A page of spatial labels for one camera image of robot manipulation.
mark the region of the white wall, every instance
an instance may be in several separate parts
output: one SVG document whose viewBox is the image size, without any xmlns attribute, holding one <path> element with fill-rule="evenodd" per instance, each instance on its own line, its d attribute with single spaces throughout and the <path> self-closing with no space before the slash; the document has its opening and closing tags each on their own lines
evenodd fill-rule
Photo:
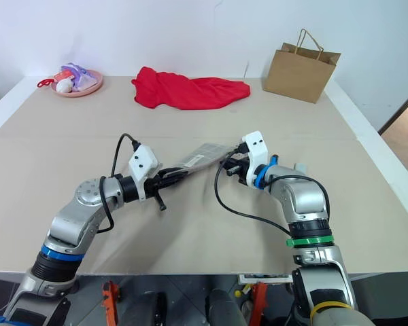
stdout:
<svg viewBox="0 0 408 326">
<path fill-rule="evenodd" d="M 0 97 L 68 61 L 260 77 L 301 27 L 342 52 L 334 77 L 380 128 L 408 97 L 408 0 L 0 0 Z"/>
</svg>

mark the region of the black cylinder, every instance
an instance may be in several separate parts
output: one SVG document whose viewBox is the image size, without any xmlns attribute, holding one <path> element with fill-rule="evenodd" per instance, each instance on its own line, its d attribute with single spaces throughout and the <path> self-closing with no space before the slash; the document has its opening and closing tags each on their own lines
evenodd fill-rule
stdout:
<svg viewBox="0 0 408 326">
<path fill-rule="evenodd" d="M 139 199 L 139 194 L 137 193 L 136 184 L 132 177 L 125 177 L 119 179 L 122 187 L 122 193 L 124 195 L 125 202 L 132 202 Z"/>
<path fill-rule="evenodd" d="M 293 239 L 314 238 L 316 236 L 330 236 L 333 233 L 325 219 L 313 221 L 294 222 L 288 225 Z"/>
<path fill-rule="evenodd" d="M 32 267 L 32 274 L 50 282 L 66 282 L 73 279 L 80 263 L 82 263 L 81 260 L 59 260 L 39 252 Z"/>
</svg>

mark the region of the green ring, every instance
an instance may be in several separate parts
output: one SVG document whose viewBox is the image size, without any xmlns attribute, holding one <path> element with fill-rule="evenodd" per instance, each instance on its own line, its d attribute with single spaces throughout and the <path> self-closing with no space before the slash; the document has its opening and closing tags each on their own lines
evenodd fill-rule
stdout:
<svg viewBox="0 0 408 326">
<path fill-rule="evenodd" d="M 316 238 L 305 238 L 305 239 L 288 239 L 286 245 L 289 247 L 299 246 L 299 245 L 315 245 L 318 243 L 332 242 L 334 241 L 334 236 L 318 236 Z"/>
</svg>

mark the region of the beige tabletop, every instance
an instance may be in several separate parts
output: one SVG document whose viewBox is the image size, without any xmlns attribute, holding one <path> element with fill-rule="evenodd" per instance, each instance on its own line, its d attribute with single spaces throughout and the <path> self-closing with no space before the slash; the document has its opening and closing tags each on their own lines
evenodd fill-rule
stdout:
<svg viewBox="0 0 408 326">
<path fill-rule="evenodd" d="M 127 77 L 106 77 L 96 93 L 62 98 L 37 90 L 0 129 L 0 271 L 34 262 L 52 218 L 78 184 L 108 175 L 123 132 L 149 145 L 165 166 L 204 142 L 226 145 L 255 130 L 280 164 L 302 162 L 327 188 L 331 227 L 349 273 L 408 270 L 408 214 L 326 95 L 317 105 L 263 92 L 219 110 L 147 109 Z M 126 173 L 124 144 L 118 170 Z M 290 272 L 286 235 L 233 215 L 216 202 L 216 167 L 113 213 L 116 227 L 95 238 L 80 273 Z M 284 222 L 263 192 L 222 176 L 220 192 L 239 211 Z"/>
</svg>

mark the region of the black cable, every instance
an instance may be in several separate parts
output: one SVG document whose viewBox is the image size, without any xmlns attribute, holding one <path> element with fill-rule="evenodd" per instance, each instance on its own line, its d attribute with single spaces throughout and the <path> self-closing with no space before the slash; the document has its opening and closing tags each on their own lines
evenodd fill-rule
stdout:
<svg viewBox="0 0 408 326">
<path fill-rule="evenodd" d="M 288 312 L 288 317 L 287 317 L 287 319 L 286 319 L 286 322 L 284 323 L 284 326 L 289 326 L 289 321 L 290 321 L 290 319 L 294 319 L 294 317 L 295 317 L 295 315 L 294 315 L 294 309 L 296 308 L 296 301 L 295 300 L 293 300 L 293 303 L 292 303 L 292 305 L 291 305 L 291 307 L 290 307 L 290 311 Z"/>
<path fill-rule="evenodd" d="M 245 213 L 242 213 L 242 212 L 235 211 L 234 209 L 231 209 L 230 207 L 228 207 L 227 205 L 225 205 L 225 204 L 222 202 L 222 200 L 220 199 L 220 197 L 219 197 L 219 191 L 218 191 L 218 179 L 219 179 L 220 172 L 221 172 L 222 169 L 224 168 L 224 165 L 225 165 L 226 161 L 228 161 L 228 159 L 230 159 L 230 158 L 231 158 L 234 154 L 236 154 L 236 153 L 237 153 L 237 150 L 230 152 L 230 153 L 225 157 L 225 159 L 222 161 L 221 165 L 219 166 L 218 171 L 216 172 L 215 182 L 214 182 L 214 188 L 215 188 L 216 199 L 218 200 L 219 204 L 220 204 L 222 207 L 224 207 L 228 212 L 232 212 L 233 214 L 237 214 L 237 215 L 240 215 L 240 216 L 243 216 L 243 217 L 247 217 L 248 219 L 255 219 L 255 220 L 260 221 L 260 222 L 268 223 L 268 224 L 270 224 L 270 225 L 272 225 L 272 226 L 275 226 L 276 228 L 279 228 L 279 229 L 280 229 L 282 232 L 284 232 L 285 234 L 290 235 L 290 232 L 289 232 L 286 228 L 283 228 L 280 224 L 277 224 L 277 223 L 275 223 L 275 222 L 272 222 L 272 221 L 270 221 L 270 220 L 268 220 L 268 219 L 263 219 L 262 217 L 258 217 L 258 216 L 255 216 L 255 215 L 250 215 L 250 214 L 245 214 Z"/>
<path fill-rule="evenodd" d="M 98 230 L 97 233 L 104 233 L 104 232 L 110 231 L 115 226 L 114 219 L 112 218 L 112 215 L 110 214 L 110 210 L 109 210 L 109 207 L 107 205 L 106 197 L 105 197 L 105 194 L 104 194 L 104 180 L 105 179 L 106 179 L 106 177 L 104 175 L 102 177 L 100 177 L 100 185 L 99 185 L 100 189 L 99 189 L 99 191 L 100 191 L 101 202 L 103 203 L 103 208 L 104 208 L 104 211 L 106 212 L 106 216 L 107 216 L 107 219 L 109 220 L 110 225 L 105 229 Z"/>
<path fill-rule="evenodd" d="M 330 213 L 330 207 L 329 207 L 330 205 L 329 205 L 328 192 L 326 192 L 325 187 L 319 181 L 317 181 L 317 180 L 315 180 L 313 178 L 310 178 L 310 177 L 306 177 L 305 175 L 281 175 L 279 177 L 272 178 L 272 180 L 265 183 L 265 187 L 271 185 L 272 183 L 274 183 L 274 182 L 276 182 L 278 180 L 282 180 L 282 179 L 303 179 L 303 180 L 313 181 L 316 185 L 318 185 L 319 188 L 324 193 L 326 212 L 328 213 L 328 221 L 329 221 L 331 213 Z"/>
<path fill-rule="evenodd" d="M 141 145 L 138 141 L 136 141 L 131 135 L 124 133 L 121 135 L 121 137 L 118 140 L 118 144 L 116 144 L 116 150 L 115 150 L 115 156 L 114 156 L 114 162 L 112 164 L 112 172 L 110 173 L 110 177 L 114 177 L 115 175 L 115 167 L 116 167 L 116 160 L 118 159 L 118 154 L 120 151 L 121 143 L 124 137 L 127 137 L 130 139 L 131 144 L 133 145 L 133 150 L 136 151 L 136 149 Z M 111 229 L 114 228 L 115 222 L 114 219 L 112 218 L 112 214 L 110 213 L 109 207 L 107 205 L 106 197 L 104 194 L 104 180 L 106 179 L 105 176 L 100 177 L 100 184 L 99 184 L 99 191 L 100 191 L 100 198 L 101 198 L 101 203 L 103 204 L 104 211 L 106 213 L 107 219 L 109 220 L 109 226 L 105 229 L 98 230 L 97 233 L 104 233 L 107 231 L 110 231 Z"/>
<path fill-rule="evenodd" d="M 111 173 L 110 173 L 110 177 L 111 177 L 111 178 L 115 175 L 116 160 L 118 159 L 118 154 L 119 154 L 120 147 L 121 147 L 121 143 L 122 143 L 122 140 L 124 139 L 124 137 L 127 137 L 128 139 L 131 140 L 131 143 L 132 143 L 132 145 L 133 145 L 133 149 L 134 149 L 135 151 L 136 151 L 136 149 L 139 147 L 139 145 L 141 145 L 141 144 L 139 144 L 138 141 L 136 141 L 136 140 L 135 140 L 132 136 L 130 136 L 129 134 L 124 133 L 124 134 L 121 135 L 121 137 L 120 137 L 119 140 L 118 140 L 118 144 L 116 145 L 115 156 L 114 156 L 114 163 L 112 164 L 112 171 L 111 171 Z"/>
</svg>

